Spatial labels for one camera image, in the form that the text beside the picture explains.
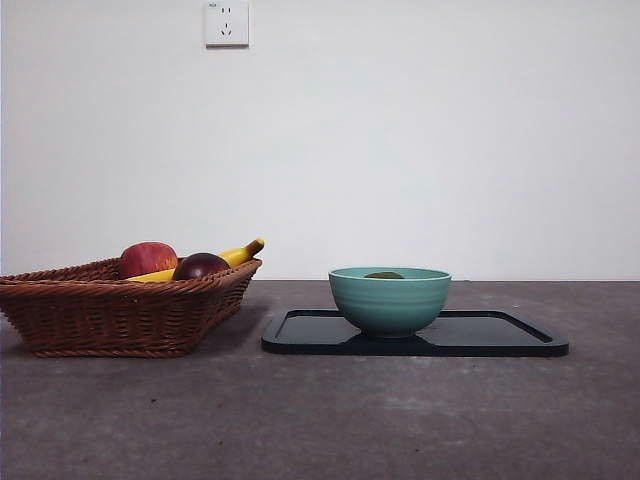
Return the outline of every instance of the woven basket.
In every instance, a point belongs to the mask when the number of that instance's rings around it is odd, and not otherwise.
[[[240,309],[252,259],[196,280],[118,280],[118,258],[0,277],[0,309],[39,357],[179,357]]]

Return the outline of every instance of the electrical outlet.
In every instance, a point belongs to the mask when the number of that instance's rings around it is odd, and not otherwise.
[[[211,0],[205,6],[207,48],[249,46],[249,0]]]

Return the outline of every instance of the banana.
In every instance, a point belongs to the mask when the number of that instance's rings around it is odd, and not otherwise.
[[[251,260],[253,256],[264,248],[264,240],[256,238],[253,242],[240,248],[232,248],[218,254],[226,260],[231,268]]]
[[[175,268],[169,268],[168,270],[160,270],[159,272],[145,273],[137,277],[129,277],[126,280],[131,280],[132,282],[168,282],[173,278],[174,270]]]

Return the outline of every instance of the black tray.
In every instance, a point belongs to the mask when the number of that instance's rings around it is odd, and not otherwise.
[[[272,353],[412,355],[440,357],[558,357],[569,342],[521,315],[443,310],[427,328],[406,338],[367,336],[337,310],[291,310],[262,335]]]

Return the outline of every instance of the teal bowl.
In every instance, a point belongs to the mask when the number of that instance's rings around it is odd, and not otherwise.
[[[378,272],[399,278],[366,277]],[[342,315],[376,337],[407,337],[428,326],[442,311],[450,283],[451,274],[424,268],[353,267],[329,272],[331,293]]]

